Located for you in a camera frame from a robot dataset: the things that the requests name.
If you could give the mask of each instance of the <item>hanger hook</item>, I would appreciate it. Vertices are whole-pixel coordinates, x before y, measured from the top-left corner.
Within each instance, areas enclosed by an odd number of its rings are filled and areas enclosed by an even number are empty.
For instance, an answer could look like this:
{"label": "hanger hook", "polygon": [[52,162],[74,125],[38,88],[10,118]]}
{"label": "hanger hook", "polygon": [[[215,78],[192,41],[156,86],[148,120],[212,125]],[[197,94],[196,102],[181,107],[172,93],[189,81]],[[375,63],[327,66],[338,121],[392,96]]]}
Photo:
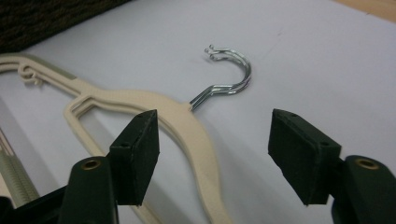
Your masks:
{"label": "hanger hook", "polygon": [[215,48],[213,45],[210,45],[209,48],[205,49],[205,52],[209,54],[210,59],[215,62],[228,60],[233,63],[242,65],[245,68],[245,76],[241,82],[233,85],[213,85],[206,88],[206,90],[201,92],[193,100],[190,101],[191,111],[194,111],[201,103],[203,103],[211,96],[233,95],[244,90],[251,80],[250,62],[243,54],[239,53],[234,49]]}

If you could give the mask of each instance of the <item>white table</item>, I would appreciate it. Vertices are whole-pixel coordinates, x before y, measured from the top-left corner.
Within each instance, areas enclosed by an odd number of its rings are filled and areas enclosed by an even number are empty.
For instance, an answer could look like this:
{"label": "white table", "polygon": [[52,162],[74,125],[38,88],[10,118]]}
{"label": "white table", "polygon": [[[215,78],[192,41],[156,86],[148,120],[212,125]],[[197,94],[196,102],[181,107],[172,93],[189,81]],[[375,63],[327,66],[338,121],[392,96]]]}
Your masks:
{"label": "white table", "polygon": [[[156,91],[189,102],[241,70],[212,63],[209,44],[245,54],[251,85],[205,102],[195,115],[219,158],[222,195],[235,223],[332,223],[331,204],[303,206],[267,152],[273,108],[299,114],[343,146],[396,174],[396,24],[332,1],[134,1],[25,52],[99,87]],[[62,113],[71,96],[0,76],[0,126],[40,194],[67,183],[89,157]],[[108,147],[131,115],[82,118]],[[146,196],[165,223],[206,223],[191,168],[161,134]],[[139,223],[129,207],[121,223]]]}

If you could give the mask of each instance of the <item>beige plastic hanger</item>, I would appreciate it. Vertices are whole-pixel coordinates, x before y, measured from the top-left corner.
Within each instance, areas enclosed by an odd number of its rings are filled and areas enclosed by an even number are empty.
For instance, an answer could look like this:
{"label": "beige plastic hanger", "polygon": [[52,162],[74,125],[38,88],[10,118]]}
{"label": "beige plastic hanger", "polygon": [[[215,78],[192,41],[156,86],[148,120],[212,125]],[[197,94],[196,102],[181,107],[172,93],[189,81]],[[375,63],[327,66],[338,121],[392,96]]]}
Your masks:
{"label": "beige plastic hanger", "polygon": [[[245,77],[235,85],[214,85],[199,94],[190,103],[180,104],[166,96],[151,91],[106,91],[99,89],[43,60],[21,53],[0,55],[0,73],[17,70],[25,83],[41,84],[46,81],[74,96],[64,110],[71,129],[93,156],[104,152],[79,122],[79,117],[97,106],[106,110],[138,114],[157,109],[159,124],[183,149],[194,172],[196,185],[204,209],[212,223],[232,223],[221,199],[219,165],[205,128],[191,113],[198,105],[213,95],[234,94],[242,91],[250,81],[250,63],[233,49],[206,49],[215,61],[228,60],[243,65]],[[161,223],[147,204],[136,209],[146,223]]]}

